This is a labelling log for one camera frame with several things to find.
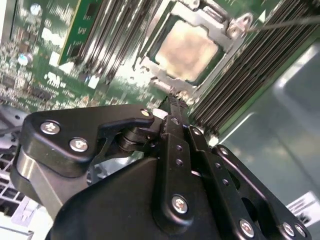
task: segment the green circuit board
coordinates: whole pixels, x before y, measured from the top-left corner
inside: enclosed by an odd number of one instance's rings
[[[139,74],[132,77],[129,71],[137,42],[130,46],[125,61],[108,84],[102,76],[96,87],[90,87],[83,76],[86,66],[68,62],[72,51],[69,46],[82,45],[94,23],[98,8],[89,9],[90,3],[99,5],[103,1],[107,0],[18,0],[12,40],[0,45],[1,101],[29,113],[110,104],[139,103],[156,108],[167,94],[141,80]],[[232,17],[252,13],[254,24],[262,25],[282,1],[216,2]],[[254,35],[246,37],[239,53]],[[22,53],[28,54],[21,59]]]

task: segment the gray metal panel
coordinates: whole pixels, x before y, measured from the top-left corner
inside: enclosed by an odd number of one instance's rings
[[[320,198],[320,43],[314,43],[220,138],[285,204]],[[320,239],[320,222],[308,228]]]

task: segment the chip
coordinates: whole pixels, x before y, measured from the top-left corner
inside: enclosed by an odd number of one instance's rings
[[[16,80],[11,76],[3,75],[1,83],[5,85],[7,88],[14,88]]]
[[[31,42],[31,43],[35,43],[36,42],[36,40],[37,40],[37,34],[34,34],[34,33],[31,33],[30,34],[30,37],[29,37],[29,41]]]
[[[70,46],[69,51],[68,51],[68,56],[69,57],[76,57],[80,53],[82,45],[77,45],[77,46]]]
[[[24,31],[23,32],[23,39],[28,41],[29,37],[30,37],[30,32],[29,31]]]
[[[218,50],[204,28],[178,20],[162,42],[155,61],[169,76],[194,82]]]
[[[96,13],[97,6],[98,5],[96,3],[90,3],[87,10],[86,10],[85,15],[87,17],[93,17]]]
[[[29,51],[29,45],[25,42],[21,42],[19,44],[19,52],[21,53],[27,53]]]

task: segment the black cable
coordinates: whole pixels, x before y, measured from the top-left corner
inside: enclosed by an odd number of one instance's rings
[[[7,129],[0,129],[0,135],[16,133],[21,131],[22,126],[10,127]]]

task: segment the motherboard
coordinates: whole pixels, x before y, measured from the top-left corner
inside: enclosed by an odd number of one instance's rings
[[[27,113],[201,102],[286,0],[4,0],[0,100]]]

